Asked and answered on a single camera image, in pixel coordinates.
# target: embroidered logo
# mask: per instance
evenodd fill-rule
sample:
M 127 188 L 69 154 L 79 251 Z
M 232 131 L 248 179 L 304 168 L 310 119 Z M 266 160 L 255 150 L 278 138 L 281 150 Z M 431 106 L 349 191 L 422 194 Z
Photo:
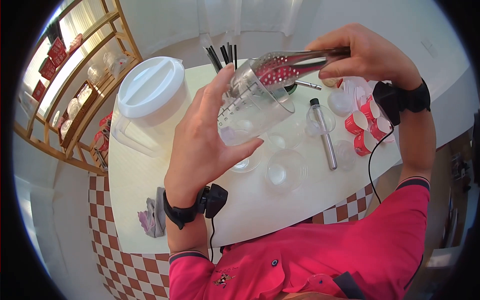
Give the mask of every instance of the embroidered logo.
M 216 286 L 223 285 L 223 288 L 225 288 L 227 286 L 227 283 L 225 281 L 233 279 L 235 277 L 236 276 L 230 276 L 230 275 L 227 275 L 225 273 L 222 273 L 222 276 L 220 276 L 220 279 L 215 280 L 213 283 Z

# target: person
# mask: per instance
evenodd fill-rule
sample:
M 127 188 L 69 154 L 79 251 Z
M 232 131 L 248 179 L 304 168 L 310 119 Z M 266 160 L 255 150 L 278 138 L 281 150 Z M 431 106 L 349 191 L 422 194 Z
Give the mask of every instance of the person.
M 326 65 L 319 78 L 361 76 L 414 90 L 422 78 L 392 43 L 360 24 L 318 37 L 306 50 L 350 46 L 351 57 Z M 164 184 L 171 207 L 188 208 L 198 191 L 250 156 L 263 140 L 225 146 L 217 131 L 232 64 L 196 93 L 175 129 Z M 432 114 L 400 113 L 403 168 L 397 189 L 366 218 L 338 224 L 296 224 L 226 246 L 217 265 L 208 259 L 204 216 L 180 230 L 167 218 L 173 300 L 401 299 L 421 265 L 435 156 Z

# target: red and white checkered wall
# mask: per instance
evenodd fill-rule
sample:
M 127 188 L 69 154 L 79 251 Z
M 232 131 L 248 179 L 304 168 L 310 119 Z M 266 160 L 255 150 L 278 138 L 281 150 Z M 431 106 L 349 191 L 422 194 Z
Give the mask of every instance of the red and white checkered wall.
M 98 272 L 105 288 L 115 299 L 168 299 L 168 253 L 122 252 L 113 219 L 108 178 L 90 174 L 88 192 L 88 225 Z M 331 224 L 362 219 L 371 200 L 372 186 L 368 185 L 315 215 L 313 222 Z

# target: fingernail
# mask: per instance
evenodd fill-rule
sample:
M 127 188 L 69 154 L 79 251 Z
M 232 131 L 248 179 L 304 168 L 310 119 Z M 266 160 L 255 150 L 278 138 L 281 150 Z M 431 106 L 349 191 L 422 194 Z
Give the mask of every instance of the fingernail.
M 333 76 L 331 76 L 329 72 L 320 72 L 320 74 L 318 74 L 318 78 L 320 79 L 326 79 L 330 77 L 333 77 Z

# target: gray cloth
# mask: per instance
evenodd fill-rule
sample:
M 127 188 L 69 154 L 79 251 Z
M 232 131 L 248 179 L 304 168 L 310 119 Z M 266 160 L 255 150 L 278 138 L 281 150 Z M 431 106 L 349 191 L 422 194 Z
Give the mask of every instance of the gray cloth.
M 163 210 L 163 191 L 156 189 L 156 199 L 147 198 L 147 210 L 138 212 L 138 219 L 144 228 L 145 234 L 152 238 L 162 237 L 165 230 L 165 211 Z

